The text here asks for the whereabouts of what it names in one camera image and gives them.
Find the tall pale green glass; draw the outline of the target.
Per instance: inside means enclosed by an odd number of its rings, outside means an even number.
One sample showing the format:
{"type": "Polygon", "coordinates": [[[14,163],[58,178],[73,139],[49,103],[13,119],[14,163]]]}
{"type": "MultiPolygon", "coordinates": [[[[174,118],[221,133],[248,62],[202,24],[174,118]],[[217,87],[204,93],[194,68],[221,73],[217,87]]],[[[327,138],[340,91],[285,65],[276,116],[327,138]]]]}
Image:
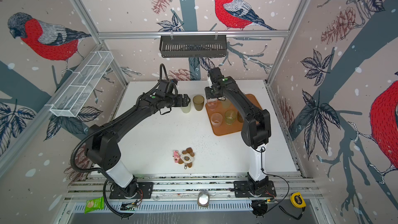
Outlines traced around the tall pale green glass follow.
{"type": "Polygon", "coordinates": [[[191,111],[191,103],[189,103],[187,106],[185,107],[181,107],[181,110],[183,113],[188,114],[191,111]]]}

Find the pink ribbed clear glass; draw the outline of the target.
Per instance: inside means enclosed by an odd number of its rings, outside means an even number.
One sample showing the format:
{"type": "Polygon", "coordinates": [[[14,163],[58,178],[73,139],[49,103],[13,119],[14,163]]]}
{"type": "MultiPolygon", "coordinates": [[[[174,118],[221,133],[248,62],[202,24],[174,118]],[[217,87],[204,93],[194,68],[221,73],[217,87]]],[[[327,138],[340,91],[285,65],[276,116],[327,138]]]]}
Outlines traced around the pink ribbed clear glass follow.
{"type": "Polygon", "coordinates": [[[208,99],[207,100],[207,108],[210,111],[214,111],[217,108],[218,105],[218,99],[208,99]]]}

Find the tall brown textured glass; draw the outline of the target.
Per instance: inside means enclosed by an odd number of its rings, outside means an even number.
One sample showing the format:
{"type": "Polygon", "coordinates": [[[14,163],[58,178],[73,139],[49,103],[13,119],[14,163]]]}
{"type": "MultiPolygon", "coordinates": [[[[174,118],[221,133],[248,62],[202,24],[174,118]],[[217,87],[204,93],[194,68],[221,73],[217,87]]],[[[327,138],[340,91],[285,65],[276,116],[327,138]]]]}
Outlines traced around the tall brown textured glass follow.
{"type": "Polygon", "coordinates": [[[195,95],[193,97],[193,103],[196,111],[201,111],[204,107],[204,97],[202,95],[195,95]]]}

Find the pale green textured glass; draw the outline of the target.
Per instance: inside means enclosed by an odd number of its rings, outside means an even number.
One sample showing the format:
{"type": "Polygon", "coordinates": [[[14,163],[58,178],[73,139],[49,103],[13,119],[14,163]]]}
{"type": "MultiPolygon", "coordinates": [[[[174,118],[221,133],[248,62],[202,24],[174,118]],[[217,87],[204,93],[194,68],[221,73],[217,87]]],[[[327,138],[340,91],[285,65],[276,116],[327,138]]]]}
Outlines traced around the pale green textured glass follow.
{"type": "Polygon", "coordinates": [[[222,100],[221,105],[223,109],[228,109],[231,106],[231,101],[228,99],[222,100]]]}

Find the pink textured glass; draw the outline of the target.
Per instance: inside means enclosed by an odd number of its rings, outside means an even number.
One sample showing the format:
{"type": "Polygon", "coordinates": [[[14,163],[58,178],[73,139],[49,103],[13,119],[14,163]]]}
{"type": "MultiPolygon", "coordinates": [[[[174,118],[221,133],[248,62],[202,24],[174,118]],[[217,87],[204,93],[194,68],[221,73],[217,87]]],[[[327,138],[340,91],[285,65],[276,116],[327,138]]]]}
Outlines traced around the pink textured glass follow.
{"type": "Polygon", "coordinates": [[[214,128],[220,127],[223,122],[223,116],[220,113],[213,113],[210,116],[210,122],[214,128]]]}

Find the bright green clear glass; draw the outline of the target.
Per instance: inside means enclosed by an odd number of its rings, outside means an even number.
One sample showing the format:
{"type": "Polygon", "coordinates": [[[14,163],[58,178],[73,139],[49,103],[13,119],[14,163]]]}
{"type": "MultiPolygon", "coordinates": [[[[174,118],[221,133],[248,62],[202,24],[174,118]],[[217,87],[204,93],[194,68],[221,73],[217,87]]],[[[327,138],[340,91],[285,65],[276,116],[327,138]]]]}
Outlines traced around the bright green clear glass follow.
{"type": "Polygon", "coordinates": [[[237,112],[234,110],[228,110],[224,114],[225,122],[227,125],[232,125],[237,118],[237,112]]]}

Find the short brown textured glass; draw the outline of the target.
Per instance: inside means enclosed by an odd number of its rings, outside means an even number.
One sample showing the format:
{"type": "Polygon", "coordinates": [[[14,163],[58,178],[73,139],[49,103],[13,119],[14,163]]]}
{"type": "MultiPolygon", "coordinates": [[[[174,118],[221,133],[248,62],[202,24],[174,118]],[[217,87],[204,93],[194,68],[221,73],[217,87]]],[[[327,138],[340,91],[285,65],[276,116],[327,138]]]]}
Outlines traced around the short brown textured glass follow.
{"type": "Polygon", "coordinates": [[[240,122],[240,123],[243,123],[243,122],[244,122],[243,117],[241,116],[240,113],[237,113],[237,120],[238,120],[238,122],[240,122]]]}

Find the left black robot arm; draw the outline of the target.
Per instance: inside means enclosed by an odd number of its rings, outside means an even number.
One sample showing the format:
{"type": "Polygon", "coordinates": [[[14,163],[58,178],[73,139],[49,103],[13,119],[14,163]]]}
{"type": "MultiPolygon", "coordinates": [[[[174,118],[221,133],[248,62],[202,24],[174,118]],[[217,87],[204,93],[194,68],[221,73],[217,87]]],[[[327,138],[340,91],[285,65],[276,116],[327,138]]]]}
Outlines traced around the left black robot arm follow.
{"type": "Polygon", "coordinates": [[[102,126],[93,125],[86,141],[85,155],[99,166],[99,172],[115,185],[125,198],[138,192],[136,177],[121,161],[118,143],[135,126],[146,118],[167,108],[186,107],[190,103],[187,94],[179,94],[177,81],[160,80],[155,87],[141,94],[135,105],[118,118],[102,126]]]}

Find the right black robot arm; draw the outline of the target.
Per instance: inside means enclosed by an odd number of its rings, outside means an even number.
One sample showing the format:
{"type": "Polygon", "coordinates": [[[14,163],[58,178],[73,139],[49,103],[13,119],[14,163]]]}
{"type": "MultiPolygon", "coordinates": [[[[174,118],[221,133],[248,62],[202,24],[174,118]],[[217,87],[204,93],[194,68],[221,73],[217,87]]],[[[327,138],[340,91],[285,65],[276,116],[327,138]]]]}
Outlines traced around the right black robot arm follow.
{"type": "Polygon", "coordinates": [[[208,80],[209,86],[205,88],[206,98],[228,99],[243,119],[241,137],[244,143],[254,151],[254,154],[250,156],[247,184],[253,196],[260,196],[269,186],[268,175],[264,169],[264,155],[266,145],[272,135],[270,113],[254,105],[232,77],[223,76],[220,68],[209,70],[208,80]]]}

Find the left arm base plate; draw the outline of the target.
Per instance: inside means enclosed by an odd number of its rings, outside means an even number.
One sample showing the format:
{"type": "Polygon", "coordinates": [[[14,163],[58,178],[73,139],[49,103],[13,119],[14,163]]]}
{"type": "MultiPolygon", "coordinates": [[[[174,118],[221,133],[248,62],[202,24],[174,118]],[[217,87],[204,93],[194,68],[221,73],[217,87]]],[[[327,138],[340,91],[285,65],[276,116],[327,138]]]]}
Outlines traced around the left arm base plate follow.
{"type": "Polygon", "coordinates": [[[112,183],[109,198],[112,200],[124,199],[150,199],[153,191],[152,182],[135,182],[132,181],[126,188],[112,183]]]}

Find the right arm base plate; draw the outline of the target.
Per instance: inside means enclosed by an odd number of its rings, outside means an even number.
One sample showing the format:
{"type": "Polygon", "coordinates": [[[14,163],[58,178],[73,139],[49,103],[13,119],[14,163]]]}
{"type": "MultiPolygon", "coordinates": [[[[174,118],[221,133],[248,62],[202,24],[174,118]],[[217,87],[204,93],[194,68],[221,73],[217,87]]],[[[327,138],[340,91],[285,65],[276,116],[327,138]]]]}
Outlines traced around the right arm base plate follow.
{"type": "Polygon", "coordinates": [[[277,195],[274,183],[270,180],[265,183],[235,181],[231,191],[236,198],[275,198],[277,195]]]}

